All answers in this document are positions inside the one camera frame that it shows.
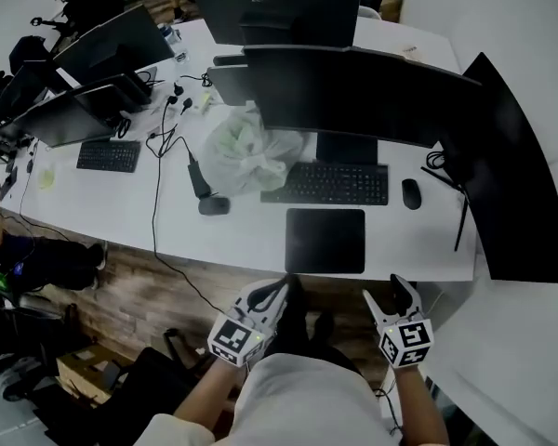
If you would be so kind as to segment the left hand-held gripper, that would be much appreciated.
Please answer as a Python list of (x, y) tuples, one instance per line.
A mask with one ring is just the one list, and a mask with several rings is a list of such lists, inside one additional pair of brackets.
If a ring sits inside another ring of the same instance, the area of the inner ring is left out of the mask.
[(274, 338), (286, 277), (253, 282), (226, 313), (216, 318), (207, 338), (209, 351), (236, 366), (261, 355)]

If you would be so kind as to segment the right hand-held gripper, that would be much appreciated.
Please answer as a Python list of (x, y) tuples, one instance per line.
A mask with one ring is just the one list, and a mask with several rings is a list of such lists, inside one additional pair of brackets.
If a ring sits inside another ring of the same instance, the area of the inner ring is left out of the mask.
[[(397, 274), (391, 275), (390, 282), (396, 312), (403, 318), (377, 326), (379, 350), (393, 369), (401, 369), (425, 360), (433, 346), (434, 335), (432, 322), (421, 312), (421, 299), (416, 288)], [(388, 315), (367, 290), (363, 291), (363, 297), (374, 321), (388, 320)]]

